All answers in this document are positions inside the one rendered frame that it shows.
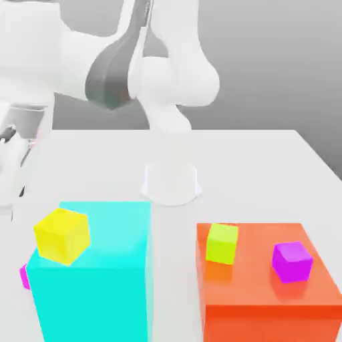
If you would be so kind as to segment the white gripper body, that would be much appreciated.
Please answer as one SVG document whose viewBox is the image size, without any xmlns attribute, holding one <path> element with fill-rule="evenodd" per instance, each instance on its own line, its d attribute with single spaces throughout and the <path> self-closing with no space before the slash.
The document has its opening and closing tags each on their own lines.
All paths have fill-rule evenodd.
<svg viewBox="0 0 342 342">
<path fill-rule="evenodd" d="M 34 140 L 0 138 L 0 208 L 12 208 L 25 193 Z"/>
</svg>

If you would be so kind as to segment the small yellow cube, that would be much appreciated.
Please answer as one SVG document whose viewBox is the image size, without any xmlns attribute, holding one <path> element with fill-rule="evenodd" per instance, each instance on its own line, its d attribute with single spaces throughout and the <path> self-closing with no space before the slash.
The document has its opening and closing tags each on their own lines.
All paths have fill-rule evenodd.
<svg viewBox="0 0 342 342">
<path fill-rule="evenodd" d="M 70 266 L 90 246 L 88 216 L 56 208 L 33 227 L 41 258 Z"/>
</svg>

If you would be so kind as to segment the small magenta cube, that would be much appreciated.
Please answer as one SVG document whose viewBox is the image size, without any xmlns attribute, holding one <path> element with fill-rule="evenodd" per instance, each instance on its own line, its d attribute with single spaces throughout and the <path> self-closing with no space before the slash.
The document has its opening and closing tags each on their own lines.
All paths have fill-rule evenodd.
<svg viewBox="0 0 342 342">
<path fill-rule="evenodd" d="M 21 282 L 22 282 L 23 287 L 25 289 L 27 289 L 27 290 L 30 290 L 31 287 L 30 287 L 29 278 L 28 278 L 28 275 L 27 275 L 27 265 L 26 264 L 24 264 L 19 269 L 19 274 L 20 274 L 20 277 L 21 277 Z"/>
</svg>

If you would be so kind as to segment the small lime cube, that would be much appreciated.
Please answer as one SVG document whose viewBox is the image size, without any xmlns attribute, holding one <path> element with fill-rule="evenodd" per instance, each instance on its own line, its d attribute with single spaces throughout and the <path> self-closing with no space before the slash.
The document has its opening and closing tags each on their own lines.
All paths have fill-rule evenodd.
<svg viewBox="0 0 342 342">
<path fill-rule="evenodd" d="M 206 260 L 233 265 L 238 241 L 238 226 L 213 223 L 206 241 Z"/>
</svg>

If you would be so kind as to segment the small purple cube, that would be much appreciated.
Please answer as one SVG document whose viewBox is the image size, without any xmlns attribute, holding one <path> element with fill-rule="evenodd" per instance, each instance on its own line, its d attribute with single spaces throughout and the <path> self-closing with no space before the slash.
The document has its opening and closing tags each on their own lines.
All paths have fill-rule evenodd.
<svg viewBox="0 0 342 342">
<path fill-rule="evenodd" d="M 282 283 L 308 281 L 313 257 L 300 241 L 277 243 L 273 249 L 272 268 Z"/>
</svg>

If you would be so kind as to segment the large cyan box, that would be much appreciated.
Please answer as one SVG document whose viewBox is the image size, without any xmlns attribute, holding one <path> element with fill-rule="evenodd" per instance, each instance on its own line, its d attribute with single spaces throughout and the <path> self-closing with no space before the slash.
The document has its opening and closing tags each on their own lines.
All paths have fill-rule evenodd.
<svg viewBox="0 0 342 342">
<path fill-rule="evenodd" d="M 27 273 L 44 342 L 152 342 L 148 201 L 61 202 L 85 214 L 90 246 L 65 266 L 31 255 Z"/>
</svg>

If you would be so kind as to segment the large orange box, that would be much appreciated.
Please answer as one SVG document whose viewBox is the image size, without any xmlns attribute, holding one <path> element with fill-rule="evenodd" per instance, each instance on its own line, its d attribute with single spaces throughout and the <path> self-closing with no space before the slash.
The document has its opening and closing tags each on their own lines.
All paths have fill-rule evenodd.
<svg viewBox="0 0 342 342">
<path fill-rule="evenodd" d="M 239 223 L 233 265 L 206 261 L 209 223 L 196 228 L 203 342 L 335 342 L 342 293 L 299 223 Z M 313 256 L 308 281 L 285 284 L 274 245 L 300 241 Z"/>
</svg>

